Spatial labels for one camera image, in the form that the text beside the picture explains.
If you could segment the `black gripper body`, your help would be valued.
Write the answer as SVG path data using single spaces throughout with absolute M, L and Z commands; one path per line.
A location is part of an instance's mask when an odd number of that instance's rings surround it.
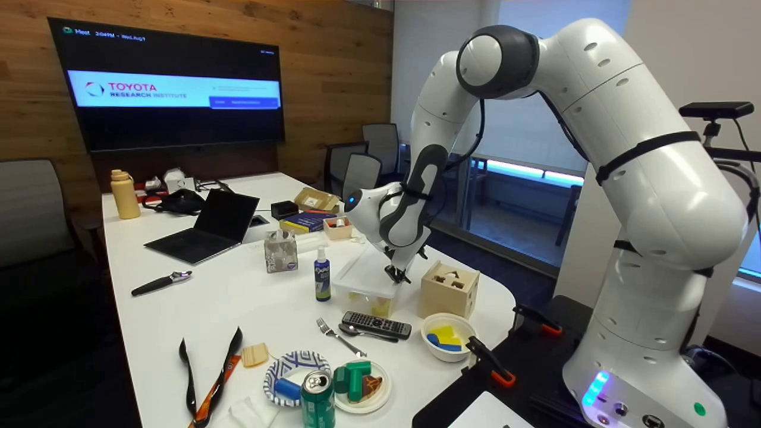
M 408 276 L 408 270 L 387 265 L 383 272 L 387 273 L 387 278 L 393 284 L 412 284 L 410 276 Z

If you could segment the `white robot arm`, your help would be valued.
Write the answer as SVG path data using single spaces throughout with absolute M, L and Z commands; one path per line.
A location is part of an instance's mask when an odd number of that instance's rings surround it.
M 582 419 L 727 428 L 721 397 L 681 347 L 708 276 L 748 235 L 748 204 L 610 25 L 581 20 L 550 38 L 496 25 L 446 53 L 412 115 L 410 173 L 353 194 L 350 223 L 400 282 L 429 241 L 424 213 L 473 106 L 526 95 L 554 109 L 622 222 L 593 318 L 562 370 Z

